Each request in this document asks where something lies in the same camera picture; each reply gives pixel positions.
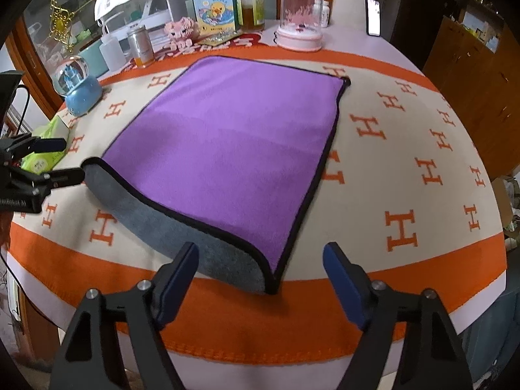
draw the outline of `orange and beige tablecloth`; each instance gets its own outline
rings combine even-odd
[[[457,331],[487,309],[505,287],[497,204],[469,135],[426,77],[339,51],[261,45],[213,53],[349,75],[352,85],[340,101],[326,171],[279,294],[246,293],[198,273],[178,318],[163,331],[187,388],[335,388],[360,334],[323,269],[329,241],[372,279],[407,292],[436,289]],[[71,128],[58,167],[101,156],[152,98],[206,54],[122,72],[103,82],[102,100],[84,117],[58,113]],[[157,124],[156,132],[169,131]],[[63,329],[87,289],[128,289],[168,261],[108,214],[85,185],[55,191],[41,214],[15,214],[12,225],[9,264]],[[135,368],[120,331],[126,365]],[[403,335],[398,327],[387,372],[397,367]]]

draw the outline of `pink glass dome lamp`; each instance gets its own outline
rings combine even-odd
[[[288,50],[318,51],[322,8],[323,0],[281,0],[276,43]]]

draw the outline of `pink bear figurine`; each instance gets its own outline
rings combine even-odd
[[[170,38],[172,51],[182,51],[193,45],[192,39],[199,36],[199,26],[192,18],[181,18],[178,22],[168,22],[164,26],[164,32]]]

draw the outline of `silver screw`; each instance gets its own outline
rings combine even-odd
[[[150,280],[141,280],[137,283],[137,289],[139,290],[148,290],[152,286],[152,282]]]
[[[426,289],[423,293],[426,299],[435,299],[437,297],[437,293],[433,289]]]
[[[97,289],[88,289],[87,290],[87,299],[95,299],[99,295],[99,291]]]
[[[381,280],[374,280],[372,282],[372,288],[374,290],[385,290],[386,289],[386,283]]]

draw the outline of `purple cloth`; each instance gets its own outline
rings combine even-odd
[[[206,57],[152,100],[103,159],[148,199],[248,241],[275,271],[321,177],[343,87],[326,74]]]

